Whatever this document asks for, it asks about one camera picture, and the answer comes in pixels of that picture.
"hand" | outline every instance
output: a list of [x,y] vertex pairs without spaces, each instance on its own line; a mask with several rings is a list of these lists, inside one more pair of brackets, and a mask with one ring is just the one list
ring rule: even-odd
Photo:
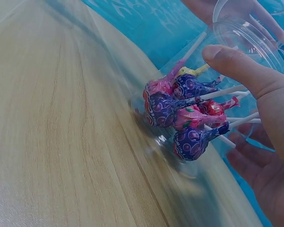
[[[224,46],[207,46],[203,58],[216,71],[246,86],[257,100],[263,125],[254,126],[251,138],[275,152],[254,147],[235,133],[230,139],[236,149],[228,159],[252,187],[272,224],[284,226],[284,75]],[[248,134],[251,126],[245,124],[238,130]]]
[[[213,10],[217,0],[181,0],[200,20],[207,25],[213,23]],[[284,30],[274,18],[256,0],[229,0],[222,10],[223,16],[238,16],[257,28],[260,32],[276,45],[275,39],[270,33],[252,16],[255,15],[272,33],[278,41],[284,44]]]

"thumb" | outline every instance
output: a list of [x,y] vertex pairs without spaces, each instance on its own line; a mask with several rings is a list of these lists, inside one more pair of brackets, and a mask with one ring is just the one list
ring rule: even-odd
[[240,51],[209,45],[202,55],[208,65],[243,84],[256,99],[284,86],[284,74],[256,63]]

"cup bottom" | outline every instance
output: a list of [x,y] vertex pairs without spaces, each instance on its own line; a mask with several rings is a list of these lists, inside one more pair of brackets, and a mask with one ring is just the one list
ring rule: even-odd
[[128,102],[132,115],[143,134],[154,140],[156,151],[160,151],[165,162],[174,170],[187,178],[196,178],[198,175],[198,161],[185,161],[173,152],[173,137],[175,130],[169,128],[154,128],[145,118],[144,100],[141,96],[133,96]]

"purple lollipop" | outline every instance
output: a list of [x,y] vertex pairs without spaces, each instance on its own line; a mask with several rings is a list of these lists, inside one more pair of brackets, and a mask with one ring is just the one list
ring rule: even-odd
[[178,157],[186,161],[197,160],[205,152],[210,141],[226,134],[228,131],[229,122],[209,131],[200,131],[187,127],[175,134],[174,152]]
[[153,127],[166,128],[173,124],[179,109],[201,101],[198,98],[176,101],[166,93],[157,92],[145,101],[146,119]]
[[206,95],[219,89],[214,88],[221,83],[221,78],[210,83],[200,83],[197,78],[191,74],[183,74],[175,79],[173,83],[173,94],[179,100]]

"wood grain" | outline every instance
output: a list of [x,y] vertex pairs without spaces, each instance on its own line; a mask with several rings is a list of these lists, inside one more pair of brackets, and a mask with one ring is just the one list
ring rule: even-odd
[[0,227],[261,226],[214,148],[191,180],[139,130],[156,72],[79,0],[0,1]]

